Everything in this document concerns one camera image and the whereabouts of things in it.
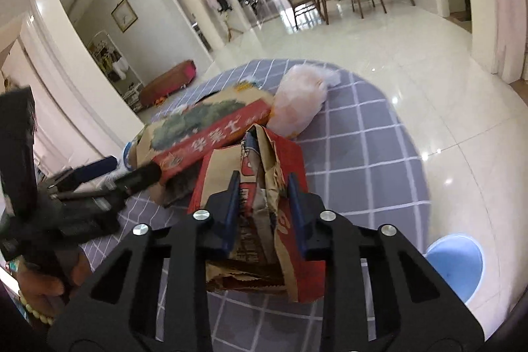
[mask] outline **blue plastic stool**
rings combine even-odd
[[[469,236],[451,234],[435,241],[425,258],[467,305],[484,278],[484,252],[480,244]]]

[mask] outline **framed picture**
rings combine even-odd
[[[122,0],[115,7],[115,10],[112,11],[112,17],[123,33],[137,21],[137,15],[127,0]]]

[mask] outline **brown paper bag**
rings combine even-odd
[[[228,189],[233,170],[241,176],[238,236],[229,260],[208,263],[208,287],[286,291],[291,301],[301,303],[321,297],[324,263],[300,257],[285,198],[290,173],[307,188],[300,147],[254,125],[240,145],[214,150],[204,158],[188,212],[204,208],[209,196]]]

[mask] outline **paper bag with chinese text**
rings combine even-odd
[[[228,188],[233,170],[241,174],[239,231],[230,260],[209,263],[211,289],[286,291],[291,301],[309,303],[324,294],[325,267],[303,261],[292,230],[285,178],[296,173],[307,189],[300,147],[255,125],[241,145],[214,150],[204,158],[189,212]]]
[[[163,204],[167,181],[212,149],[241,139],[252,124],[266,124],[271,105],[270,93],[238,84],[146,126],[134,147],[132,164],[153,160],[162,168],[159,184],[150,190],[152,199]]]

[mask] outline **white plastic bag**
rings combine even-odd
[[[340,82],[337,71],[311,64],[295,65],[277,89],[267,127],[285,138],[296,137],[321,110],[328,87]]]

